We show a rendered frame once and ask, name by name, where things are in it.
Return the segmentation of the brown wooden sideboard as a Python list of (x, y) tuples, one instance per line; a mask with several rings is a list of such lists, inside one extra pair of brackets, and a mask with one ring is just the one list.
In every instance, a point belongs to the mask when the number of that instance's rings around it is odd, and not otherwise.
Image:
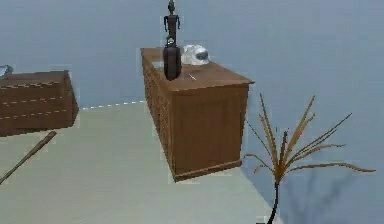
[(147, 106), (173, 180), (239, 167), (254, 82), (213, 61), (184, 65), (180, 77), (169, 81), (160, 47), (143, 48), (141, 59)]

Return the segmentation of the dark brown figure statue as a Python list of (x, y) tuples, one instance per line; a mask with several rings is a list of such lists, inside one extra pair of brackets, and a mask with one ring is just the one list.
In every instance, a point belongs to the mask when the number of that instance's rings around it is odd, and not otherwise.
[(168, 33), (166, 45), (163, 50), (164, 74), (171, 81), (176, 79), (181, 72), (180, 49), (177, 47), (176, 33), (180, 28), (180, 18), (175, 11), (173, 0), (168, 3), (169, 14), (163, 18), (164, 29)]

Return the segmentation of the white crumpled object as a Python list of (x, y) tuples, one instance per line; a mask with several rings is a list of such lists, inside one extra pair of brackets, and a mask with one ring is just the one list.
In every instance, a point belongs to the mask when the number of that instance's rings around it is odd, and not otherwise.
[(185, 45), (181, 55), (183, 64), (200, 66), (210, 62), (208, 50), (201, 45)]

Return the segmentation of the dry orange house plant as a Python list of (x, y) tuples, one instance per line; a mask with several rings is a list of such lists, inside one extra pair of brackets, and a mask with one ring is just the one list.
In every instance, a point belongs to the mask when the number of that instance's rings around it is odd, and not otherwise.
[(288, 130), (283, 132), (283, 137), (280, 145), (277, 144), (275, 134), (272, 131), (271, 121), (267, 113), (264, 97), (262, 94), (259, 94), (259, 96), (262, 113), (258, 114), (258, 118), (260, 123), (262, 124), (265, 139), (261, 138), (261, 136), (257, 133), (256, 129), (249, 122), (247, 122), (247, 124), (251, 128), (253, 134), (259, 139), (260, 143), (267, 152), (270, 159), (270, 163), (267, 163), (255, 153), (247, 153), (243, 156), (243, 158), (253, 157), (259, 162), (259, 165), (257, 165), (253, 170), (254, 173), (257, 173), (261, 168), (266, 168), (270, 171), (273, 176), (274, 201), (271, 209), (271, 214), (268, 217), (268, 221), (266, 222), (266, 224), (273, 224), (273, 222), (275, 221), (279, 205), (281, 182), (288, 174), (294, 171), (338, 166), (362, 173), (375, 172), (375, 169), (362, 168), (347, 162), (305, 164), (293, 167), (293, 164), (295, 164), (296, 162), (301, 161), (316, 152), (322, 151), (327, 148), (344, 147), (344, 144), (325, 144), (325, 141), (330, 138), (337, 131), (337, 128), (341, 126), (351, 116), (351, 113), (346, 115), (343, 119), (341, 119), (338, 123), (336, 123), (333, 127), (325, 131), (320, 136), (311, 140), (309, 143), (302, 146), (298, 150), (295, 150), (295, 147), (298, 141), (300, 140), (301, 136), (303, 135), (306, 127), (314, 120), (316, 116), (315, 113), (309, 115), (309, 112), (312, 109), (313, 103), (315, 101), (315, 95), (311, 97), (308, 106), (306, 107), (300, 119), (300, 122), (295, 127), (292, 136), (289, 136)]

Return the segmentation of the dark brown chest of drawers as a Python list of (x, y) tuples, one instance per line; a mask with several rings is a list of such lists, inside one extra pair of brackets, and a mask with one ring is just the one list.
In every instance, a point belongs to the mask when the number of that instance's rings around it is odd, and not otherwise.
[(0, 78), (0, 137), (72, 127), (78, 112), (68, 70)]

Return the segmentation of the brown wooden stick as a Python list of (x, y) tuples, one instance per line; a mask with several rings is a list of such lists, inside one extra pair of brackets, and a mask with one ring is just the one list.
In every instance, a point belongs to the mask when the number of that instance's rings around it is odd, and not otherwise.
[(56, 131), (50, 131), (43, 139), (41, 139), (13, 168), (5, 173), (0, 178), (0, 185), (2, 185), (19, 167), (21, 167), (27, 160), (40, 151), (46, 144), (48, 144), (55, 136)]

